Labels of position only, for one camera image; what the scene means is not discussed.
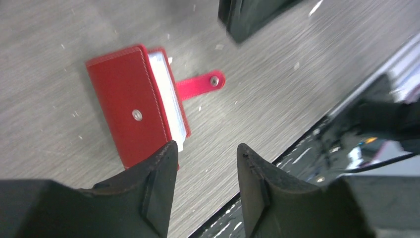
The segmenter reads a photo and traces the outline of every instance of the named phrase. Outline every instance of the red notebook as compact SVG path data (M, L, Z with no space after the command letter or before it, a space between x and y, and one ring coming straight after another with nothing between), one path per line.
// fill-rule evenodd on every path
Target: red notebook
M175 83L163 48L135 45L86 62L119 156L129 168L191 135L182 101L218 90L220 71Z

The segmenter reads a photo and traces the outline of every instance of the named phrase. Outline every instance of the notebook page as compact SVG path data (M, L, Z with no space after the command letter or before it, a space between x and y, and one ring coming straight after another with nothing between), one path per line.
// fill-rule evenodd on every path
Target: notebook page
M178 152L181 152L184 149L183 144L187 137L187 129L185 128L166 60L161 52L154 52L149 54L149 61L157 87L162 96L163 107L166 112L172 139L178 144Z

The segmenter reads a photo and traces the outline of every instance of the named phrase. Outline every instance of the silver snap button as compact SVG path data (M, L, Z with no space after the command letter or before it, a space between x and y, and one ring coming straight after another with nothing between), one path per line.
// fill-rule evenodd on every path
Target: silver snap button
M141 121L143 119L142 113L139 110L133 110L133 117L137 121Z
M219 84L219 78L217 76L211 77L210 83L213 87L217 86Z

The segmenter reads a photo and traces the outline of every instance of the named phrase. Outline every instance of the notebook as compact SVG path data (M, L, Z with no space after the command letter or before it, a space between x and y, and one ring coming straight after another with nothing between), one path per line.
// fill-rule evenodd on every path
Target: notebook
M140 44L89 60L86 68L125 168L171 140L182 151L191 135L182 101L225 83L220 71L175 83L164 48Z

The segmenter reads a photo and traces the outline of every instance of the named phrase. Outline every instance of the notebook strap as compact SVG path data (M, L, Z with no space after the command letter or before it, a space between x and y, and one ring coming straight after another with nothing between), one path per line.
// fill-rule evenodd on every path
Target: notebook strap
M176 88L181 101L197 97L221 89L225 84L225 76L215 70L197 77L189 78L176 83Z

